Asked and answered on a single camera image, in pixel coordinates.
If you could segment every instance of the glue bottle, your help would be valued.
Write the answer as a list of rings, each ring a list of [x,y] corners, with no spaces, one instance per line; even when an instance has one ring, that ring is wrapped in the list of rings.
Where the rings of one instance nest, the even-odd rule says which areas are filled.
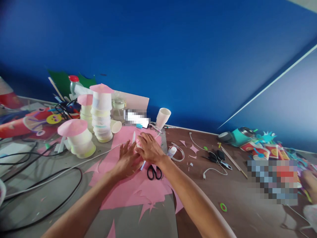
[[[172,158],[174,156],[174,154],[176,153],[177,149],[175,146],[172,146],[169,150],[168,150],[168,153],[167,153],[167,156]]]

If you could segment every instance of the cartoon face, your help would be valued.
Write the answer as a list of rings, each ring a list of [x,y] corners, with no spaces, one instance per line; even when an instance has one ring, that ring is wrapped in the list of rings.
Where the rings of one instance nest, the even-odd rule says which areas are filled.
[[[58,115],[58,114],[53,114],[53,115],[50,115],[46,118],[46,122],[48,124],[57,124],[59,123],[60,121],[62,120],[62,117],[61,115]]]

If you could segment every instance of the black scissors handle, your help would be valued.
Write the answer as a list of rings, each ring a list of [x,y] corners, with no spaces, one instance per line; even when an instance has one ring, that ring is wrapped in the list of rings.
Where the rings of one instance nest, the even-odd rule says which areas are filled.
[[[152,177],[149,176],[149,171],[152,171]],[[156,171],[155,171],[153,165],[150,165],[149,168],[148,168],[148,174],[147,175],[148,175],[148,179],[149,180],[154,180],[154,177],[157,180],[160,180],[162,178],[162,171],[161,171],[161,169],[158,166],[156,167]]]

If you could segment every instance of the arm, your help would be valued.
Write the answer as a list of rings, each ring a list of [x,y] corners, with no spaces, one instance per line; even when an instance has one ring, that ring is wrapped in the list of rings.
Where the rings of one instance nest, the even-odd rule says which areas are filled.
[[[210,199],[164,154],[153,136],[143,133],[138,139],[143,149],[136,151],[149,163],[159,166],[202,237],[236,237]]]
[[[143,163],[142,161],[133,166],[140,155],[133,155],[136,143],[128,149],[129,142],[127,141],[124,147],[120,146],[120,157],[115,167],[65,212],[42,237],[84,237],[111,189],[120,180],[133,175]]]

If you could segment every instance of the right hand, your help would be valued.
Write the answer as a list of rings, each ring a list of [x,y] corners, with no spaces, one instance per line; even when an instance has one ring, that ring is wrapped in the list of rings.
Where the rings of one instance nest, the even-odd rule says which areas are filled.
[[[158,165],[167,156],[151,134],[142,132],[137,138],[143,149],[136,148],[135,151],[147,162]]]

